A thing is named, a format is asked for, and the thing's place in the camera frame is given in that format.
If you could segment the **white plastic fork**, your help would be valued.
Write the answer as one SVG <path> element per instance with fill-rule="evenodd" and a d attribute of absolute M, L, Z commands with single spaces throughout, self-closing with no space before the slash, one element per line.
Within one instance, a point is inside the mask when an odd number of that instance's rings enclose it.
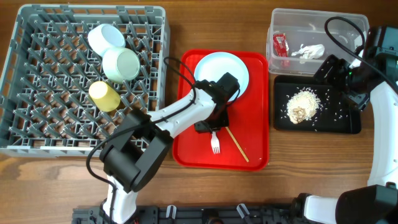
<path fill-rule="evenodd" d="M 220 141 L 219 141 L 215 131 L 213 131 L 211 134 L 211 147 L 212 147 L 214 154 L 220 153 Z"/>

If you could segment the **wooden chopstick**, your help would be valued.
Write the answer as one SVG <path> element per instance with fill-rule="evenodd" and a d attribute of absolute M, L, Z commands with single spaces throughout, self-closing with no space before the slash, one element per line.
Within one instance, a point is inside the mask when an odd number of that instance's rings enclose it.
<path fill-rule="evenodd" d="M 235 136 L 233 135 L 233 133 L 231 132 L 231 130 L 229 129 L 229 127 L 225 127 L 229 136 L 231 137 L 231 139 L 233 140 L 233 142 L 235 143 L 236 147 L 239 149 L 241 155 L 243 156 L 244 160 L 246 162 L 249 162 L 249 159 L 246 155 L 246 153 L 243 151 L 242 147 L 240 146 L 240 144 L 238 143 L 237 139 L 235 138 Z"/>

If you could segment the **white tissue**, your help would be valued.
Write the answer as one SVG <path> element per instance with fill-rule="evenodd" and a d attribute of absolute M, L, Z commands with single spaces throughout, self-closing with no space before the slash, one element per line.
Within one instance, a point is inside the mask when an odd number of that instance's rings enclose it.
<path fill-rule="evenodd" d="M 291 56 L 299 56 L 299 58 L 301 59 L 312 60 L 320 58 L 324 54 L 324 52 L 325 46 L 323 44 L 308 45 L 305 47 L 302 44 L 300 46 L 300 50 L 292 52 Z"/>

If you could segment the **rice food scraps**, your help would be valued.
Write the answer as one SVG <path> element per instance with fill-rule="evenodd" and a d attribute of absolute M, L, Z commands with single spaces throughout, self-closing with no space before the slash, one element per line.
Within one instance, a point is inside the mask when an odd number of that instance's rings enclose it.
<path fill-rule="evenodd" d="M 277 96 L 274 124 L 278 129 L 337 133 L 351 131 L 351 110 L 331 87 L 280 87 Z"/>

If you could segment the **light blue dinner plate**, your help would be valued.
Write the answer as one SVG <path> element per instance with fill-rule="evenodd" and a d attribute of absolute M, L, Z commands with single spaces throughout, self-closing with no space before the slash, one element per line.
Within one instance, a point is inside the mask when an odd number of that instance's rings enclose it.
<path fill-rule="evenodd" d="M 243 95 L 249 84 L 248 68 L 239 57 L 227 52 L 206 55 L 196 65 L 194 77 L 196 81 L 217 82 L 225 73 L 230 73 L 239 83 L 239 91 L 229 99 L 232 102 Z"/>

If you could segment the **red snack wrapper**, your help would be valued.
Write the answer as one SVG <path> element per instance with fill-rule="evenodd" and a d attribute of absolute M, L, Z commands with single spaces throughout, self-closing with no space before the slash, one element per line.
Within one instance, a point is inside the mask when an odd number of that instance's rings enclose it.
<path fill-rule="evenodd" d="M 287 58 L 289 56 L 289 45 L 285 34 L 274 34 L 273 46 L 279 57 Z"/>

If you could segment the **green bowl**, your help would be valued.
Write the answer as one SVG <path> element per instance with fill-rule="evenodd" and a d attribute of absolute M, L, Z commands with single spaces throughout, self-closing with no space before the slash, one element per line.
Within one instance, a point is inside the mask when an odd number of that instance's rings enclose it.
<path fill-rule="evenodd" d="M 135 79 L 140 72 L 139 57 L 130 49 L 113 47 L 103 55 L 102 68 L 106 77 L 114 83 Z"/>

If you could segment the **yellow plastic cup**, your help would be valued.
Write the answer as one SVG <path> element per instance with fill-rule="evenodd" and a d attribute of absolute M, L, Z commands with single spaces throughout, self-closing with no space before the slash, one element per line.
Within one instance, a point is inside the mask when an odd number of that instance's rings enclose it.
<path fill-rule="evenodd" d="M 92 83 L 88 93 L 96 107 L 101 111 L 113 111 L 121 102 L 120 95 L 106 82 L 97 81 Z"/>

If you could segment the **light blue small bowl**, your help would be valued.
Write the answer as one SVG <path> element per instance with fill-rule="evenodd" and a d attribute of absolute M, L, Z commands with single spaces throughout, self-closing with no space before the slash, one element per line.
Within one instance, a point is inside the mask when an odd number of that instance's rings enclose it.
<path fill-rule="evenodd" d="M 111 24 L 101 24 L 88 33 L 88 43 L 92 50 L 102 57 L 113 47 L 125 47 L 125 39 L 119 29 Z"/>

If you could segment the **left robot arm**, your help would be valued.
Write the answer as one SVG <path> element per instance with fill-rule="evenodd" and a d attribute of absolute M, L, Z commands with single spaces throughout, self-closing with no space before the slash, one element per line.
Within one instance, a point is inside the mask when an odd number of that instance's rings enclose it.
<path fill-rule="evenodd" d="M 216 82 L 195 82 L 185 97 L 162 110 L 132 110 L 123 119 L 99 155 L 111 186 L 102 205 L 109 223 L 125 223 L 135 214 L 138 192 L 156 174 L 179 134 L 191 126 L 202 134 L 229 125 L 228 101 L 237 93 L 238 79 L 225 73 Z"/>

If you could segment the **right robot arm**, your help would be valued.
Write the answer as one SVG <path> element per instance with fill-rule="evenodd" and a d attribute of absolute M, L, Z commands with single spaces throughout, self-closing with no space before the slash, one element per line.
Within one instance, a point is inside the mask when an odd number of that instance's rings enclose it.
<path fill-rule="evenodd" d="M 361 64 L 329 56 L 314 74 L 342 92 L 359 109 L 370 103 L 374 115 L 374 153 L 366 187 L 338 198 L 300 196 L 293 215 L 317 223 L 397 223 L 397 28 L 369 29 L 352 53 Z"/>

